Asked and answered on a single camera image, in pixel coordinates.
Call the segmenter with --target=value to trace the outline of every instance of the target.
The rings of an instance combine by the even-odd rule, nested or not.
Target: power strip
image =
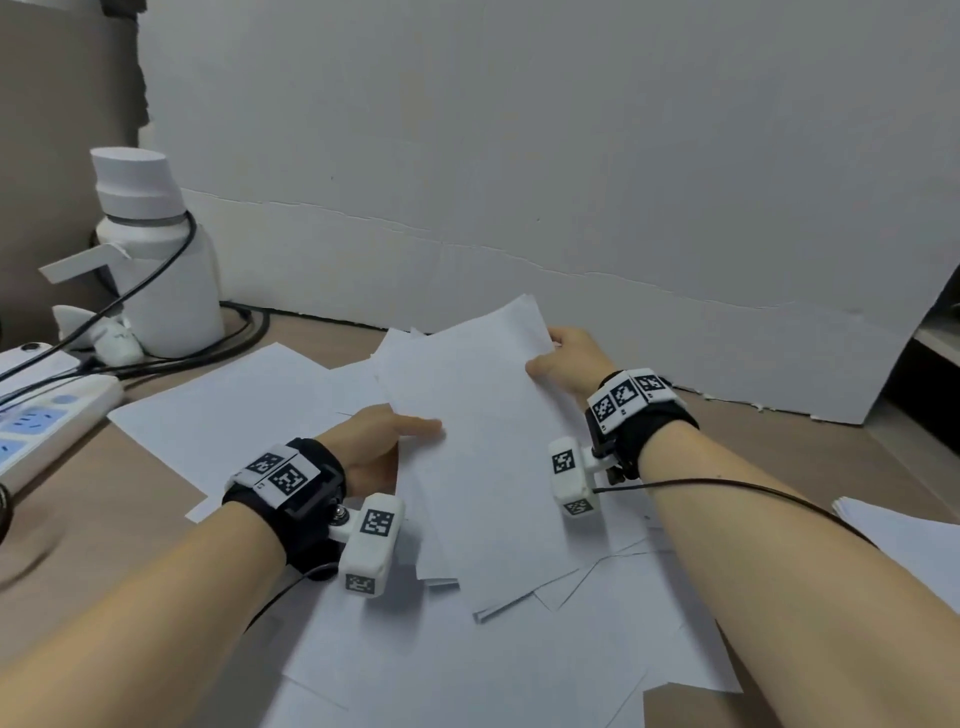
[[[49,348],[26,346],[34,347],[30,354]],[[0,371],[21,358],[21,351],[0,353]],[[6,405],[0,412],[0,483],[12,494],[22,490],[122,399],[123,387],[116,377],[87,375],[51,384]]]

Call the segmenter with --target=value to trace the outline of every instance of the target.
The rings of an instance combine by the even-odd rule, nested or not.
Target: stack of paper
[[[960,525],[925,521],[842,497],[833,509],[960,613]]]
[[[554,503],[548,444],[588,436],[573,400],[524,372],[552,346],[522,297],[432,336],[391,331],[333,371],[274,345],[113,413],[208,496],[194,520],[251,453],[367,404],[444,421],[443,439],[401,443],[407,520],[387,592],[306,582],[268,613],[289,681],[270,725],[311,724],[300,688],[354,728],[638,725],[657,685],[739,690],[646,496],[604,494],[578,521]]]

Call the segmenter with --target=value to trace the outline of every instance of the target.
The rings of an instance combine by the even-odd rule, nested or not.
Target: white bottle
[[[107,265],[123,295],[183,245],[186,206],[165,155],[146,149],[94,149],[97,194],[106,217],[100,245],[41,268],[52,282]],[[187,356],[224,336],[209,238],[196,238],[167,270],[124,303],[123,318],[148,354]]]

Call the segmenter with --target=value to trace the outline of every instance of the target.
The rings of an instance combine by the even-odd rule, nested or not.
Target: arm
[[[396,484],[400,435],[440,423],[369,407],[318,439],[350,494]],[[286,563],[273,530],[228,503],[177,546],[0,674],[3,728],[179,725],[236,646]]]
[[[551,329],[528,364],[578,398],[615,371],[588,334]],[[658,431],[646,481],[722,477],[795,491],[686,423]],[[788,728],[960,725],[960,618],[869,544],[796,504],[710,485],[652,491],[701,598]]]

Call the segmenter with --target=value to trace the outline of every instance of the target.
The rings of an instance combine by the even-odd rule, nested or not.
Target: desk surface
[[[264,344],[280,342],[326,367],[368,356],[377,331],[274,317]],[[155,379],[128,391],[139,400],[205,370]],[[688,396],[703,430],[824,506],[850,496],[922,518],[954,521],[865,430]],[[45,473],[19,506],[0,549],[0,580],[35,556],[51,534],[51,556],[0,594],[0,663],[105,594],[192,527],[183,515],[203,496],[113,424],[101,425]],[[647,725],[777,726],[745,671],[743,695],[665,686],[646,696]]]

